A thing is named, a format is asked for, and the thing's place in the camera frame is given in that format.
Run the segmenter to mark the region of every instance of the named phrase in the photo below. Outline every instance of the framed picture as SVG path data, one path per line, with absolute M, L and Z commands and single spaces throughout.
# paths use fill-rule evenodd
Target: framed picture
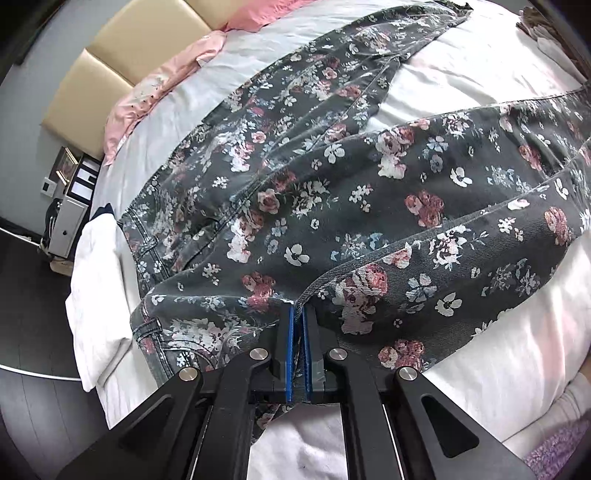
M 69 148 L 64 148 L 56 167 L 56 174 L 64 186 L 68 185 L 72 180 L 77 166 L 78 160 L 76 160 L 76 157 Z

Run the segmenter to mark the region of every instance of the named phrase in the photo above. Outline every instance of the white nightstand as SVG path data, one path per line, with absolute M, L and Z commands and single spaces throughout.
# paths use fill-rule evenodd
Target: white nightstand
M 62 258 L 69 257 L 79 232 L 86 223 L 99 170 L 100 163 L 94 158 L 84 156 L 80 159 L 51 231 L 49 253 Z

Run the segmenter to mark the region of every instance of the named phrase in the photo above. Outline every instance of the floral jeans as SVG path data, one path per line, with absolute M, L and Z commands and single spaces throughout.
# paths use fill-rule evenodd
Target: floral jeans
M 428 2 L 329 32 L 154 174 L 121 226 L 159 384 L 225 365 L 285 302 L 376 366 L 424 371 L 548 281 L 591 225 L 586 87 L 359 133 L 401 62 L 469 12 Z

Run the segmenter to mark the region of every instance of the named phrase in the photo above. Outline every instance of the silver bolt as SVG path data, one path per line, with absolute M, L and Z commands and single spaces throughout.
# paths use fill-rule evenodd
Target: silver bolt
M 199 370 L 193 367 L 185 367 L 179 373 L 179 377 L 181 380 L 185 382 L 190 382 L 191 380 L 195 380 L 199 376 Z
M 347 358 L 347 350 L 343 350 L 342 348 L 333 348 L 329 352 L 329 356 L 332 360 L 344 360 Z
M 400 378 L 411 382 L 418 376 L 418 373 L 413 367 L 402 367 L 398 371 L 398 375 L 400 375 Z
M 269 355 L 269 352 L 264 348 L 255 348 L 251 350 L 250 355 L 253 360 L 264 360 Z

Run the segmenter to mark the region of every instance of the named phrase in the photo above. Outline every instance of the pink pillow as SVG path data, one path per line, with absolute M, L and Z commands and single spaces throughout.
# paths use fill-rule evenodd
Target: pink pillow
M 222 28 L 224 32 L 230 30 L 246 30 L 258 32 L 262 27 L 303 7 L 314 0 L 251 0 Z
M 105 125 L 105 159 L 111 165 L 134 128 L 170 90 L 214 58 L 226 42 L 226 34 L 213 31 L 190 44 L 139 82 L 111 110 Z

